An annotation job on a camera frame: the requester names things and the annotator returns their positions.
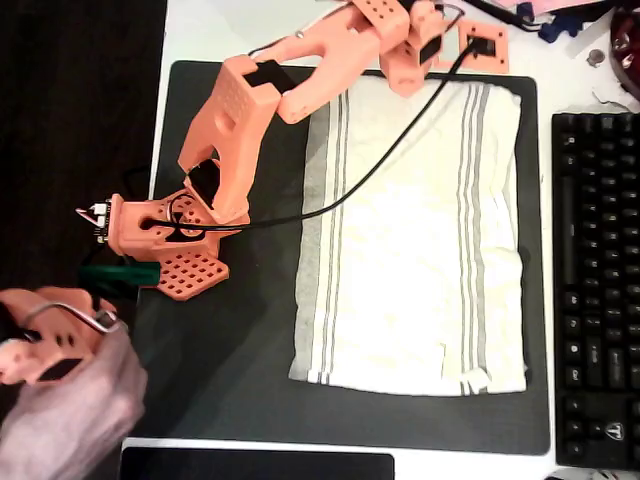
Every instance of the orange 3d printed bracket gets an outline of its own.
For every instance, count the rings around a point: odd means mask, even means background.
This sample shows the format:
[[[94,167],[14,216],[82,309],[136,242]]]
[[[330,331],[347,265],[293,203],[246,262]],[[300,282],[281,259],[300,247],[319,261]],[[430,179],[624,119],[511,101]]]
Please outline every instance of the orange 3d printed bracket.
[[[460,17],[445,18],[432,0],[353,0],[315,25],[222,65],[213,92],[193,119],[178,158],[184,189],[161,200],[124,202],[114,195],[92,207],[98,241],[119,255],[159,262],[157,288],[187,300],[228,278],[218,260],[220,239],[235,232],[189,230],[189,224],[249,223],[247,195],[253,185],[262,138],[277,113],[297,123],[345,91],[379,57],[390,88],[418,91],[440,60],[442,38],[455,24],[463,51],[475,53],[463,67],[508,72],[507,31]],[[280,63],[322,57],[313,74],[294,84]],[[158,226],[180,222],[184,228]]]

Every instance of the white desk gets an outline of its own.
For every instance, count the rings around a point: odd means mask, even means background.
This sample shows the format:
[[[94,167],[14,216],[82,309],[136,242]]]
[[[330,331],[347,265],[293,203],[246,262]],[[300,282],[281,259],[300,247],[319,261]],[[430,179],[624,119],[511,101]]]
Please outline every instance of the white desk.
[[[462,5],[467,14],[487,23],[497,21],[469,5]],[[247,52],[275,38],[294,32],[322,14],[330,4],[313,0],[169,0],[162,70],[158,96],[156,134],[153,149],[151,191],[160,150],[167,86],[171,65],[178,60],[223,61]],[[527,34],[513,27],[509,32],[509,61],[511,75],[528,76],[538,85],[540,185],[542,213],[542,244],[544,268],[545,315],[547,322],[547,363],[549,375],[549,407],[553,432],[553,298],[551,249],[551,115],[572,106],[594,103],[592,88],[610,85],[616,88],[615,78],[608,62],[600,68],[590,67],[586,53],[570,60],[564,49],[569,37],[563,34],[553,45],[548,45],[535,34]],[[603,51],[608,50],[606,36],[596,42]],[[492,479],[542,480],[555,470],[554,439],[551,450],[541,457],[507,456],[442,451],[384,450],[396,460],[398,480],[426,478],[467,479],[487,476]],[[130,439],[128,444],[140,443]],[[255,444],[221,441],[155,441],[163,445],[215,447],[215,448],[275,448],[319,450],[307,445]],[[353,447],[326,447],[325,450],[372,450]]]

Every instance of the white towel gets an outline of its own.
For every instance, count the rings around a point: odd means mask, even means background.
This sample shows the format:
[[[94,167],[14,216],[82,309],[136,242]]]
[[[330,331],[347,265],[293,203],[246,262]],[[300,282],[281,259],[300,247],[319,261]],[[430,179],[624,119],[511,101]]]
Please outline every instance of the white towel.
[[[311,117],[304,211],[342,196],[437,88],[363,77]],[[520,98],[450,83],[343,206],[303,224],[289,377],[408,395],[526,389],[514,145]]]

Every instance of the black keyboard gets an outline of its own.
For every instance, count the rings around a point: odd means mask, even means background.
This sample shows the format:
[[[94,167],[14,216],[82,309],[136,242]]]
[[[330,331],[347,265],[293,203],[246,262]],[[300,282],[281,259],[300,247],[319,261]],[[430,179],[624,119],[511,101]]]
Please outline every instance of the black keyboard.
[[[640,470],[640,115],[552,134],[556,459]]]

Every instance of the human hand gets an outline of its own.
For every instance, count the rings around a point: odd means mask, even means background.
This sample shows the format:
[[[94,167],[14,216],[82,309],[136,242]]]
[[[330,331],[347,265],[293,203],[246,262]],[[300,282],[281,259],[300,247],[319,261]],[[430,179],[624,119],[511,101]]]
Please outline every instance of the human hand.
[[[0,430],[0,476],[84,478],[140,419],[146,386],[124,328],[69,382],[25,385]]]

